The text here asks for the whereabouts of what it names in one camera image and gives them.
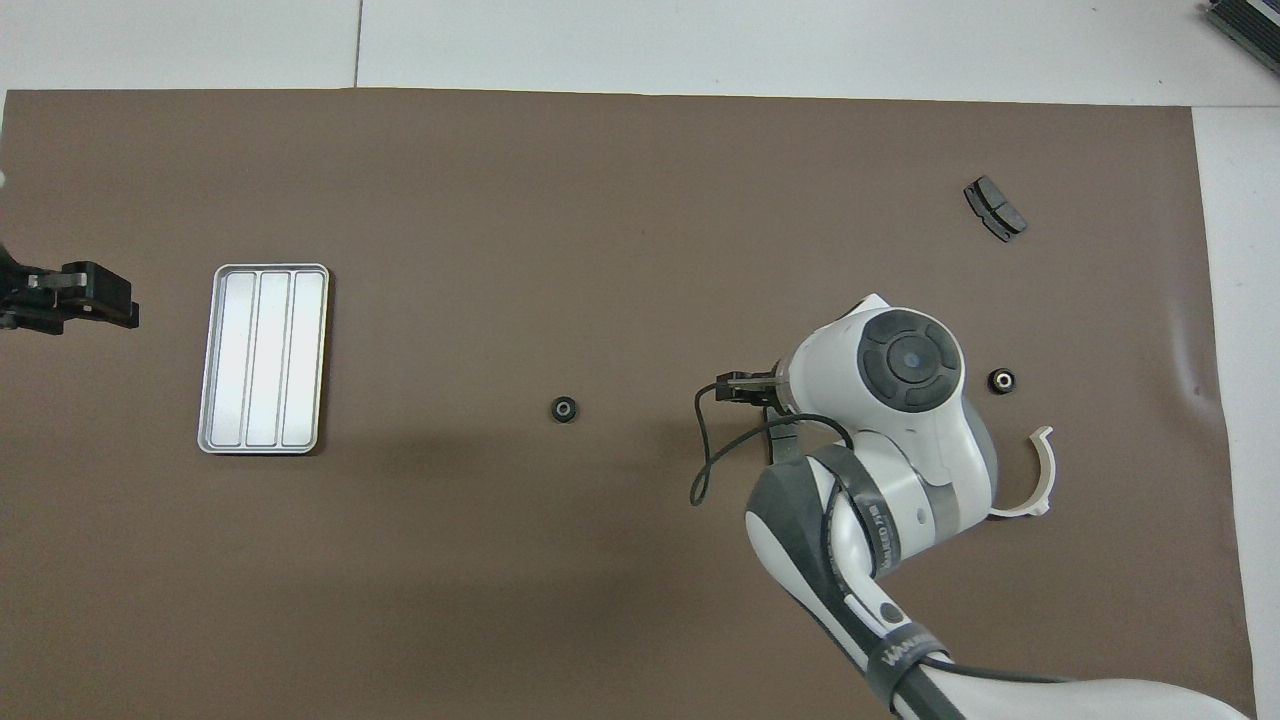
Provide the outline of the short grey brake pad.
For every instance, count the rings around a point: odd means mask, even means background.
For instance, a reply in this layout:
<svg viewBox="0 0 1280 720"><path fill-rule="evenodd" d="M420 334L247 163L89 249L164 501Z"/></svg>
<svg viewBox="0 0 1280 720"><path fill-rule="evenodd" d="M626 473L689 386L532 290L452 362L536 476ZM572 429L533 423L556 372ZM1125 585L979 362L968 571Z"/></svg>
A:
<svg viewBox="0 0 1280 720"><path fill-rule="evenodd" d="M997 240L1010 242L1027 232L1027 219L988 176L975 178L963 193L972 211Z"/></svg>

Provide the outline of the silver metal ribbed tray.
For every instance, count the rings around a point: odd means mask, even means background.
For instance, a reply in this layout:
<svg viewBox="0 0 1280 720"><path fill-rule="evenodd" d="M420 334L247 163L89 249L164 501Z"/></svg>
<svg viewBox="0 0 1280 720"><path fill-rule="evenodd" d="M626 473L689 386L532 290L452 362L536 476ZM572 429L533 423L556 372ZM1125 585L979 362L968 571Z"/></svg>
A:
<svg viewBox="0 0 1280 720"><path fill-rule="evenodd" d="M330 279L319 263L237 263L215 270L196 436L204 452L315 450Z"/></svg>

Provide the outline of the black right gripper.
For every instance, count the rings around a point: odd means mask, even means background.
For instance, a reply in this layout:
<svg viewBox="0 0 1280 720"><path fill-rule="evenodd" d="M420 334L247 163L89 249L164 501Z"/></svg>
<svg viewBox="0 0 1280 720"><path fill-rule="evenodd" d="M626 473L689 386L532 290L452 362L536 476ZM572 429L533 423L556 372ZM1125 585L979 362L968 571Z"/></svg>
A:
<svg viewBox="0 0 1280 720"><path fill-rule="evenodd" d="M792 386L786 378L717 378L716 401L773 407L776 413L797 411Z"/></svg>

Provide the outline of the dark ribbed metal device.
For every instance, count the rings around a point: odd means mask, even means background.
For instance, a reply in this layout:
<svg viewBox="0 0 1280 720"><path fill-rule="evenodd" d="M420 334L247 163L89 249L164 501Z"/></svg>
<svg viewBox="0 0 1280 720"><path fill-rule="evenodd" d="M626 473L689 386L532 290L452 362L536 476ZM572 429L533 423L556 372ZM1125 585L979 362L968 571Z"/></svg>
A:
<svg viewBox="0 0 1280 720"><path fill-rule="evenodd" d="M1207 20L1280 77L1280 0L1208 0Z"/></svg>

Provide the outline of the white curved plastic bracket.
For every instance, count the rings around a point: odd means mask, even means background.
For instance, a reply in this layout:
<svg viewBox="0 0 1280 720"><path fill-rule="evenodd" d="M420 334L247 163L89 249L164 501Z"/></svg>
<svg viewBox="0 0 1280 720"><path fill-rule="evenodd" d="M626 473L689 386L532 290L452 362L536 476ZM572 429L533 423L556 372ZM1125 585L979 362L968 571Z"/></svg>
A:
<svg viewBox="0 0 1280 720"><path fill-rule="evenodd" d="M1051 496L1059 473L1056 454L1051 443L1053 433L1053 427L1041 427L1028 437L1038 464L1036 487L1030 495L1023 502L1010 509L992 507L988 511L988 519L1042 518L1051 510Z"/></svg>

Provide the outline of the brown paper table mat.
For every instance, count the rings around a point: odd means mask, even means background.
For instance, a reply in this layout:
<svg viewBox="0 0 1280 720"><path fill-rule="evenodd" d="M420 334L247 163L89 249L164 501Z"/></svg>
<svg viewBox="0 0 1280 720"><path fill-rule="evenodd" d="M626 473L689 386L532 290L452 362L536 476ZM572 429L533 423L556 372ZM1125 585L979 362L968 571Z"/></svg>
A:
<svg viewBox="0 0 1280 720"><path fill-rule="evenodd" d="M12 91L0 242L140 327L0 331L0 720L883 717L749 544L764 441L689 503L694 392L869 293L957 337L1002 503L1059 460L902 610L1256 715L1198 169L1187 108ZM310 454L197 446L237 263L330 272Z"/></svg>

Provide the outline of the long grey brake pad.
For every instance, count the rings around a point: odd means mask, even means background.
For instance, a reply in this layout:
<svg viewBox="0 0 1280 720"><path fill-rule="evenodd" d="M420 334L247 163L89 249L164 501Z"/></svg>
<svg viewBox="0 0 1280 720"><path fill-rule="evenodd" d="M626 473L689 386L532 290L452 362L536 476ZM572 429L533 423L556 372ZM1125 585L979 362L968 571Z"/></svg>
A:
<svg viewBox="0 0 1280 720"><path fill-rule="evenodd" d="M799 423L791 421L790 416L785 416L774 407L765 407L763 415L767 423L772 421L772 425L765 429L767 464L776 465L800 459L804 451Z"/></svg>

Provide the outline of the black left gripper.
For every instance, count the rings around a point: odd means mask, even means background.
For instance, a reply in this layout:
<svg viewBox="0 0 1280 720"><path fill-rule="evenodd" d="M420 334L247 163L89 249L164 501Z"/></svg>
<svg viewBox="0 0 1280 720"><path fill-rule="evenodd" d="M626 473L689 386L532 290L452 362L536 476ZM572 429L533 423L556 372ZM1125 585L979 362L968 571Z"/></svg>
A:
<svg viewBox="0 0 1280 720"><path fill-rule="evenodd" d="M32 275L46 270L19 264L0 245L0 331L63 334L69 320L99 322L125 329L140 327L140 305L132 301L129 281L92 261L68 263L61 273L73 275L61 292L61 314L51 290L31 287Z"/></svg>

